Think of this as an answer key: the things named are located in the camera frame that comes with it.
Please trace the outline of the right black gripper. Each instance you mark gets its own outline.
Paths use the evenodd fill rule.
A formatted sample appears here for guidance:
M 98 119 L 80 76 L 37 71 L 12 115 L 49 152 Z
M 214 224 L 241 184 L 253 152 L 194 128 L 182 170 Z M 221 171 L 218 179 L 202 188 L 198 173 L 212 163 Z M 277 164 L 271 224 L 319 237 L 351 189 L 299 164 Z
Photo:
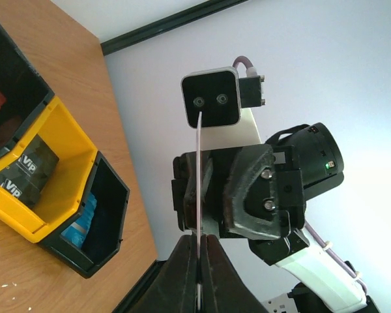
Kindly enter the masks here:
M 184 156 L 184 220 L 196 231 L 196 153 Z M 269 144 L 201 152 L 202 233 L 277 240 L 305 223 L 305 195 L 292 146 Z

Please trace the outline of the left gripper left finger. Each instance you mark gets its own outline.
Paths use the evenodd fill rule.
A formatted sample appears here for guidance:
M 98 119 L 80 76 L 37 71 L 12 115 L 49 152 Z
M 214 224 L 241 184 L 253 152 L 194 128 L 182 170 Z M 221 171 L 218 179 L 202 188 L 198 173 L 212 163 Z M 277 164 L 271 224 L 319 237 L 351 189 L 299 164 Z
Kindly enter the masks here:
M 183 235 L 143 298 L 144 312 L 196 311 L 196 237 Z

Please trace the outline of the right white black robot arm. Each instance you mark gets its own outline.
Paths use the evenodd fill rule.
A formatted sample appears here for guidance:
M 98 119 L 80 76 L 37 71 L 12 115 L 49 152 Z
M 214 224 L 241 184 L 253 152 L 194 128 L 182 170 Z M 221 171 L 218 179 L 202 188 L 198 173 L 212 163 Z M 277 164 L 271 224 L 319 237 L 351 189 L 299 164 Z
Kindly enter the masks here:
M 244 239 L 265 264 L 298 284 L 298 312 L 378 312 L 357 268 L 334 248 L 308 211 L 344 181 L 344 159 L 322 123 L 286 128 L 266 141 L 209 143 L 173 159 L 173 208 L 182 231 Z

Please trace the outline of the red white card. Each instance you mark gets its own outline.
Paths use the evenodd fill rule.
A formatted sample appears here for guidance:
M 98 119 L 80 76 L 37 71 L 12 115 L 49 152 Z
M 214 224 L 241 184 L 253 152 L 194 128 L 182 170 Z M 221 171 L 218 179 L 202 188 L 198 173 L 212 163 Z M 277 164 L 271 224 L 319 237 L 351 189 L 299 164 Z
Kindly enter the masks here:
M 197 117 L 196 147 L 195 147 L 195 187 L 196 187 L 196 312 L 201 312 L 201 124 L 202 112 Z

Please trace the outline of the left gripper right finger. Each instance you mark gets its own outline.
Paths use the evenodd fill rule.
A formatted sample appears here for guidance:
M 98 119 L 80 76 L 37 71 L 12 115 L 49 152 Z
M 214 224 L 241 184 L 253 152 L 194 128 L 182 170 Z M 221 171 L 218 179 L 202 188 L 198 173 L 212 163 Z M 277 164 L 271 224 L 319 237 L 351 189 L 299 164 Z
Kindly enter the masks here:
M 201 237 L 201 285 L 202 312 L 267 311 L 245 286 L 214 235 Z

